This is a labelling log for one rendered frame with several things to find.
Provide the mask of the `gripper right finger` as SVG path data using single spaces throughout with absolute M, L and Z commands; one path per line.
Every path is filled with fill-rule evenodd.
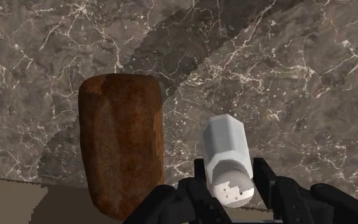
M 307 190 L 276 175 L 263 158 L 253 160 L 253 173 L 265 206 L 283 224 L 358 224 L 358 200 L 332 185 L 317 183 Z

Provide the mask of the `white salt shaker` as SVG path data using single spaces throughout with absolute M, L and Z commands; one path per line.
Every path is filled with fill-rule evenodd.
M 244 125 L 229 114 L 214 116 L 203 132 L 207 187 L 223 206 L 238 208 L 254 195 Z

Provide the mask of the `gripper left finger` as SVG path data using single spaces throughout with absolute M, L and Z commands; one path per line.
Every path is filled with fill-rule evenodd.
M 232 220 L 206 187 L 204 161 L 193 162 L 194 176 L 177 188 L 155 187 L 122 224 L 232 224 Z

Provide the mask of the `brown bread loaf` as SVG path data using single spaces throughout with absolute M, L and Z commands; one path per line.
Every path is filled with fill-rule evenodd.
M 159 82 L 138 74 L 103 74 L 78 93 L 80 148 L 94 206 L 124 220 L 164 183 Z

